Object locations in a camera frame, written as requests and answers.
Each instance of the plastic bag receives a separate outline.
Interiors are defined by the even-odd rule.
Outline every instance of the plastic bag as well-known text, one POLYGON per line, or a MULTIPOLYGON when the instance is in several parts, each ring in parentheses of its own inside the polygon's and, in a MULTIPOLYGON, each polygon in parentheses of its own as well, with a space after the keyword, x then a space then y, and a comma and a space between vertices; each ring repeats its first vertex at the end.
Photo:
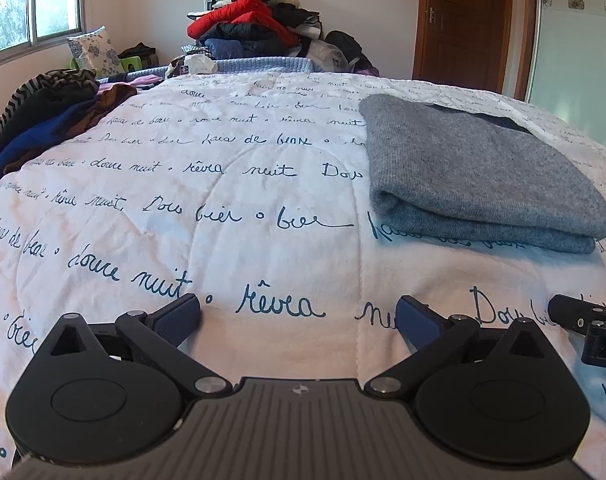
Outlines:
POLYGON ((312 40, 307 58, 316 63, 325 72, 349 72, 350 66, 340 49, 323 40, 312 40))

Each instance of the red jacket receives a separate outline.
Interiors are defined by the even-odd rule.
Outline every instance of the red jacket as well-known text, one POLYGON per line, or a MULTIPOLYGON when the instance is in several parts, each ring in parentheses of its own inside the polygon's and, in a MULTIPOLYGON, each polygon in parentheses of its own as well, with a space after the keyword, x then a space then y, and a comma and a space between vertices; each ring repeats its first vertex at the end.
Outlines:
POLYGON ((198 40, 219 22, 255 23, 270 28, 286 47, 298 45, 298 37, 272 18, 272 11, 261 0, 237 0, 233 4, 208 12, 187 28, 187 35, 198 40))

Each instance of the door frame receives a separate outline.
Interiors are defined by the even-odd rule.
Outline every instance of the door frame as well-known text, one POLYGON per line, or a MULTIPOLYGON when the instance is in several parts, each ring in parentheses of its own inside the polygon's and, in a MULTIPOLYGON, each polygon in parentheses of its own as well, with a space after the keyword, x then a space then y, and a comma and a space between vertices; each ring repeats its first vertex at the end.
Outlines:
MULTIPOLYGON (((516 91, 514 98, 524 100, 528 89, 529 73, 532 65, 532 54, 534 52, 534 37, 536 31, 536 10, 538 0, 526 0, 524 15, 523 44, 520 51, 520 60, 518 64, 518 76, 516 79, 516 91)), ((416 27, 416 46, 414 48, 414 70, 413 79, 420 79, 420 67, 422 66, 425 50, 425 39, 427 30, 428 0, 419 0, 419 15, 416 27)), ((499 69, 499 81, 497 93, 502 92, 507 65, 508 50, 510 47, 510 25, 512 22, 512 5, 506 6, 504 16, 503 44, 500 53, 501 67, 499 69)))

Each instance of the black clamp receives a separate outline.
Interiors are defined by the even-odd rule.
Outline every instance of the black clamp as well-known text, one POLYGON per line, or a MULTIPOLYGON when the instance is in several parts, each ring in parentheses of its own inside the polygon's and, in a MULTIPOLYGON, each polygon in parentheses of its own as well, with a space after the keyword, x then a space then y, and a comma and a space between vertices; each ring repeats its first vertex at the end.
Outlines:
POLYGON ((554 323, 585 336, 582 362, 606 368, 606 306, 557 294, 547 311, 554 323))
POLYGON ((533 320, 481 328, 410 296, 396 320, 418 351, 363 388, 232 388, 177 349, 200 322, 193 294, 113 324, 65 314, 7 402, 8 478, 589 479, 572 461, 589 406, 533 320))

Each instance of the wooden door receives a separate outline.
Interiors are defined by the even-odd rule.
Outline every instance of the wooden door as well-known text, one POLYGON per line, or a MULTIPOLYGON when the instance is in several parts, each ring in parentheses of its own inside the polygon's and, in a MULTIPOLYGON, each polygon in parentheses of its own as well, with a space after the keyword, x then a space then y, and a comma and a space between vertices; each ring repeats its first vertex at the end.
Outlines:
POLYGON ((512 0, 421 0, 414 79, 501 92, 512 0))

